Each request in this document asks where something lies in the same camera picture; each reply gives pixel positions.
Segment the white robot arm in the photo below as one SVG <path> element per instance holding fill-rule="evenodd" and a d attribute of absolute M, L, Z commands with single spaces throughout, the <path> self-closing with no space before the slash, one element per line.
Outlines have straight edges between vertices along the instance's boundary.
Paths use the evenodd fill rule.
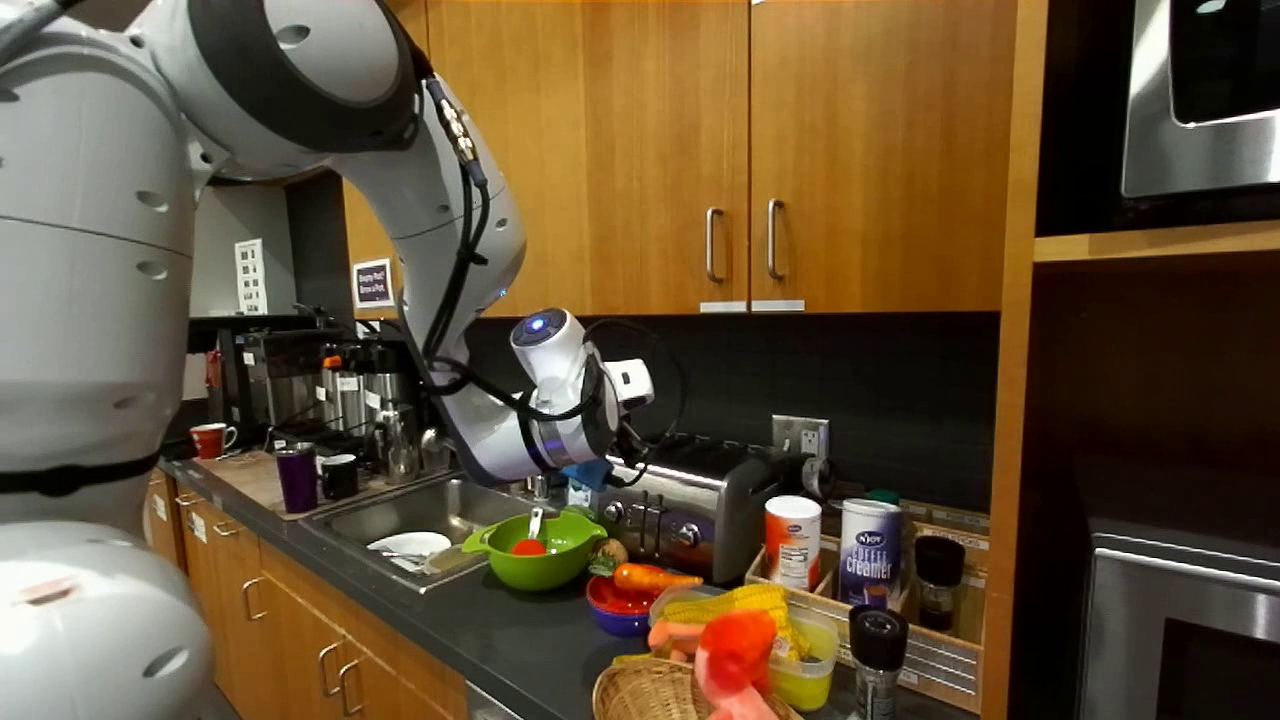
<path fill-rule="evenodd" d="M 514 322 L 525 391 L 465 330 L 525 232 L 477 124 L 385 0 L 0 0 L 0 714 L 181 720 L 211 684 L 184 577 L 130 519 L 184 397 L 197 206 L 330 171 L 371 203 L 428 401 L 473 470 L 609 450 L 625 388 L 579 320 Z"/>

